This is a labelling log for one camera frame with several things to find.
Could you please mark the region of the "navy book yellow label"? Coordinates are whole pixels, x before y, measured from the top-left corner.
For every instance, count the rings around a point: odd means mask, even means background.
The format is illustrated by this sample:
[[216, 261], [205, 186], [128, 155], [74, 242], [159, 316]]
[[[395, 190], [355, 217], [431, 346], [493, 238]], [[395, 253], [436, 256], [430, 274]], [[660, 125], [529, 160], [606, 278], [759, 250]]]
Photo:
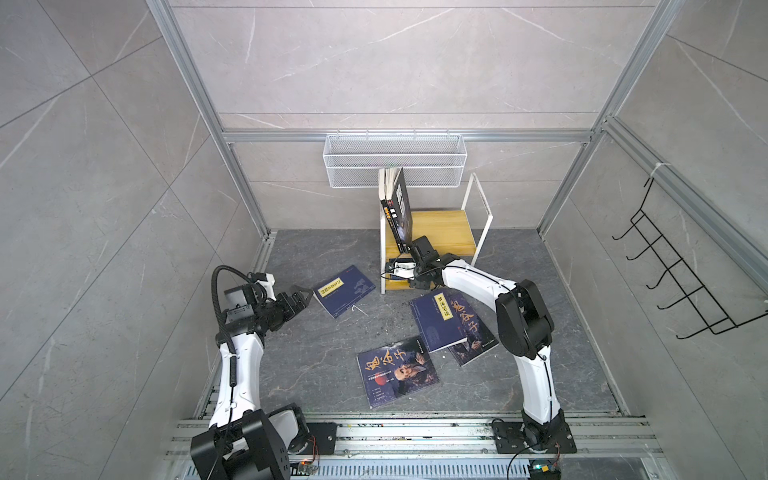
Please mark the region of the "navy book yellow label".
[[333, 318], [375, 290], [374, 283], [357, 266], [351, 265], [313, 289], [314, 297]]

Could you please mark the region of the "black wolf book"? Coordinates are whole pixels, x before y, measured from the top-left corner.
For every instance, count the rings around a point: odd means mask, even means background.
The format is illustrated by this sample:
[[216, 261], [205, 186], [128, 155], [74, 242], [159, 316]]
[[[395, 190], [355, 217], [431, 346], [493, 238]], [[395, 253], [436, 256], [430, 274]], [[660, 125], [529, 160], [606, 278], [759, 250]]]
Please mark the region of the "black wolf book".
[[392, 207], [399, 233], [397, 246], [401, 253], [406, 253], [412, 242], [413, 221], [405, 171], [402, 167], [396, 167], [392, 168], [392, 174], [394, 183]]

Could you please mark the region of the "purple Guiguzi book front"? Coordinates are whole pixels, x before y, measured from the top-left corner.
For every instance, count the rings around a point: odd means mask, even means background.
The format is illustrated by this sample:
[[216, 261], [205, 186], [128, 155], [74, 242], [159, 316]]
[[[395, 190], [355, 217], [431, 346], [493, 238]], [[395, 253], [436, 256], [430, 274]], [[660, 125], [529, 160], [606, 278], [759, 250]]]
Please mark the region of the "purple Guiguzi book front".
[[357, 363], [371, 409], [439, 383], [420, 336], [358, 353]]

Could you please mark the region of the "purple guiguzi book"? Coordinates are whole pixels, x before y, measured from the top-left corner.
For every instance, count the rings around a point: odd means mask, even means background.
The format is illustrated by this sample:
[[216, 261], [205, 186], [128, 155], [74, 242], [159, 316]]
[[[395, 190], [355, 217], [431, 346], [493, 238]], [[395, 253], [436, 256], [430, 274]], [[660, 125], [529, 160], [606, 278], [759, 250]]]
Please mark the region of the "purple guiguzi book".
[[357, 363], [371, 409], [439, 383], [420, 336], [358, 353]]
[[495, 348], [499, 341], [493, 332], [485, 325], [476, 310], [459, 293], [448, 296], [451, 311], [460, 320], [461, 331], [465, 336], [463, 342], [452, 345], [448, 350], [460, 367]]

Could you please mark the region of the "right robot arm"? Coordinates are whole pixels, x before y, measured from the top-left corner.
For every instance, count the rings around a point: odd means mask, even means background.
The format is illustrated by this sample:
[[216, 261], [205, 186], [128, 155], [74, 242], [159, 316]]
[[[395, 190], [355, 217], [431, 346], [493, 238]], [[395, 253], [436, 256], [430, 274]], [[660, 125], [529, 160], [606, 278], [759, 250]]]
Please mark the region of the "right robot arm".
[[500, 343], [518, 367], [523, 392], [521, 435], [534, 451], [545, 451], [567, 426], [551, 372], [554, 322], [536, 284], [486, 273], [460, 257], [441, 255], [427, 237], [410, 247], [415, 262], [408, 279], [414, 288], [444, 286], [467, 294], [496, 313]]

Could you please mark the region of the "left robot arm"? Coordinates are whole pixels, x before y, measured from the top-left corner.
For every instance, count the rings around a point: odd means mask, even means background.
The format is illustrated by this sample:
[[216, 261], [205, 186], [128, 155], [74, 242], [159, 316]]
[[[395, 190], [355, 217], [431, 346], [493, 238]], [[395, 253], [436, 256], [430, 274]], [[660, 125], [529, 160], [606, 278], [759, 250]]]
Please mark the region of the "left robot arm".
[[260, 364], [265, 336], [279, 330], [308, 306], [299, 288], [276, 294], [270, 275], [224, 292], [216, 303], [221, 354], [219, 396], [209, 427], [191, 440], [190, 454], [201, 479], [288, 479], [289, 455], [309, 437], [294, 403], [271, 413], [260, 403]]

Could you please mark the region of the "white wooden two-tier shelf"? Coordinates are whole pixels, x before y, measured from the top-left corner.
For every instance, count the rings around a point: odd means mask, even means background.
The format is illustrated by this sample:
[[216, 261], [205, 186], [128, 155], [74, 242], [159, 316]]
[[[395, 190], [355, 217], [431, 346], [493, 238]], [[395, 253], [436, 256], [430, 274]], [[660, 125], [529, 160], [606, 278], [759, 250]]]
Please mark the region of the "white wooden two-tier shelf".
[[[470, 194], [473, 191], [479, 194], [487, 215], [482, 234], [478, 240], [473, 235], [466, 212]], [[384, 273], [386, 262], [394, 259], [400, 254], [400, 251], [397, 248], [397, 243], [394, 240], [389, 225], [389, 214], [384, 211], [383, 207], [379, 208], [379, 216], [380, 270], [383, 275], [380, 280], [380, 293], [385, 294], [387, 290], [406, 290], [408, 289], [406, 281], [390, 279], [389, 275]], [[413, 235], [415, 237], [426, 235], [431, 244], [441, 254], [453, 253], [461, 257], [468, 257], [472, 254], [472, 266], [475, 265], [478, 259], [492, 221], [493, 213], [476, 173], [470, 175], [459, 210], [420, 210], [412, 213]]]

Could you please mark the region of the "navy book Mengxi label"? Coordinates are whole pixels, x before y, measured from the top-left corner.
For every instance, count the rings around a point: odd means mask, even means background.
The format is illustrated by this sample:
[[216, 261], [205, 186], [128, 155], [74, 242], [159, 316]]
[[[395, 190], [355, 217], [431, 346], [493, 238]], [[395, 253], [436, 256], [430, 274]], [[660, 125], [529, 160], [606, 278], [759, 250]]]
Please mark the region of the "navy book Mengxi label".
[[449, 300], [450, 292], [439, 289], [410, 301], [411, 311], [430, 353], [467, 339], [461, 320]]

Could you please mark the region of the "purple Guiguzi book right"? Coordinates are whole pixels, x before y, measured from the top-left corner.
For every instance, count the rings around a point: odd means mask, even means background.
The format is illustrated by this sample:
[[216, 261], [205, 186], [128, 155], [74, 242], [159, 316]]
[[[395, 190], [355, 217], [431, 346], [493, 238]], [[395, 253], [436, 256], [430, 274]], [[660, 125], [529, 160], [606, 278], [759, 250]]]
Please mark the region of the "purple Guiguzi book right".
[[463, 342], [452, 345], [448, 350], [460, 367], [495, 348], [499, 341], [493, 332], [485, 325], [476, 310], [459, 293], [448, 296], [451, 311], [460, 320], [461, 331], [465, 336]]

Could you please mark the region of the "black book on shelf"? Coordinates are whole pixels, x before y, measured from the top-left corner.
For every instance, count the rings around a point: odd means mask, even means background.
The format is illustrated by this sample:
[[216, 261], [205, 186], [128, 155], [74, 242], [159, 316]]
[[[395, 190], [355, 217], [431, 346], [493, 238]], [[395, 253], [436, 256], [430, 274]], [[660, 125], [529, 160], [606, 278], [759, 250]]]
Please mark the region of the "black book on shelf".
[[395, 243], [399, 242], [398, 225], [393, 214], [392, 207], [392, 195], [394, 189], [392, 168], [381, 168], [378, 173], [379, 187], [378, 194], [379, 200], [384, 212], [384, 216], [388, 222], [390, 231], [393, 235]]

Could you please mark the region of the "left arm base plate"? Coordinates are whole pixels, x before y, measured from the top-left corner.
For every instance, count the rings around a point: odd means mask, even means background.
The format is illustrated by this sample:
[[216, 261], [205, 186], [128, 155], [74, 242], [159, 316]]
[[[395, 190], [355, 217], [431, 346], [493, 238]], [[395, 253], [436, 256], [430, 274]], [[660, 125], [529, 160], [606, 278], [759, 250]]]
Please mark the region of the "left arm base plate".
[[333, 422], [310, 422], [299, 427], [291, 441], [289, 452], [300, 455], [333, 455], [337, 442], [338, 425]]

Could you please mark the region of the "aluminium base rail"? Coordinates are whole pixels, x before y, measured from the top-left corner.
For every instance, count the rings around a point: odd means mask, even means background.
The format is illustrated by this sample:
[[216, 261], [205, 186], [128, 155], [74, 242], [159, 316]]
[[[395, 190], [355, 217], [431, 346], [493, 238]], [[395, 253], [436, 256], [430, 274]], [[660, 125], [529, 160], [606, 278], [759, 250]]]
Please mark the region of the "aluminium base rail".
[[469, 415], [316, 415], [310, 422], [338, 425], [333, 455], [290, 457], [294, 479], [550, 479], [565, 478], [576, 463], [616, 460], [638, 479], [673, 479], [648, 420], [611, 413], [577, 412], [566, 422], [574, 454], [499, 454], [490, 423]]

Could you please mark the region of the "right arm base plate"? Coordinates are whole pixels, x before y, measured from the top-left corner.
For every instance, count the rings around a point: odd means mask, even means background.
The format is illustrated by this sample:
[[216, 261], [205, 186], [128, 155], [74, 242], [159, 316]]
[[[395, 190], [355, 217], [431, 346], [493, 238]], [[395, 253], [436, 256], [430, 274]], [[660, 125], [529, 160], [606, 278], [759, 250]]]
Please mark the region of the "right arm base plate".
[[546, 454], [574, 454], [577, 446], [567, 423], [560, 422], [551, 427], [535, 422], [502, 421], [490, 423], [492, 437], [499, 454], [524, 452]]

